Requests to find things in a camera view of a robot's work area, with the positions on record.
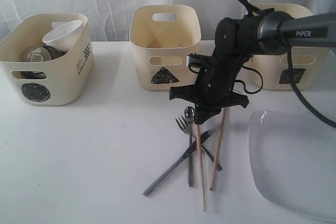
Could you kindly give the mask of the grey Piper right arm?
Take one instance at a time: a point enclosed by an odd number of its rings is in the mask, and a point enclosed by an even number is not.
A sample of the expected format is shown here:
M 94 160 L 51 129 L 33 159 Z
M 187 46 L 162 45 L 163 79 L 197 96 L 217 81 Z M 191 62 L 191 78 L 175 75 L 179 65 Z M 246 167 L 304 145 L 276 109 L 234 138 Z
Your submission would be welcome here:
M 315 109 L 299 91 L 293 79 L 292 47 L 335 47 L 335 13 L 293 18 L 286 12 L 257 11 L 242 19 L 222 19 L 215 31 L 211 56 L 189 54 L 188 67 L 199 68 L 194 84 L 171 87 L 169 99 L 183 99 L 195 105 L 195 123 L 203 124 L 222 108 L 249 104 L 247 91 L 233 91 L 236 78 L 253 55 L 287 54 L 288 80 L 300 102 L 323 123 L 335 121 Z

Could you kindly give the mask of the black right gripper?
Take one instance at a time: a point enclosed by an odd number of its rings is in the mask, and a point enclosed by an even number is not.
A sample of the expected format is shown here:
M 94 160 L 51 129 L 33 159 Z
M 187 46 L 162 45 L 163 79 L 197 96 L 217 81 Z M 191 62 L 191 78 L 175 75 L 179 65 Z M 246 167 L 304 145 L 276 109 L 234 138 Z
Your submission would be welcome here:
M 233 91 L 239 66 L 238 55 L 224 55 L 214 50 L 208 64 L 198 68 L 193 84 L 171 87 L 169 99 L 182 99 L 195 104 L 194 122 L 203 124 L 220 114 L 221 108 L 240 105 L 248 106 L 246 95 Z

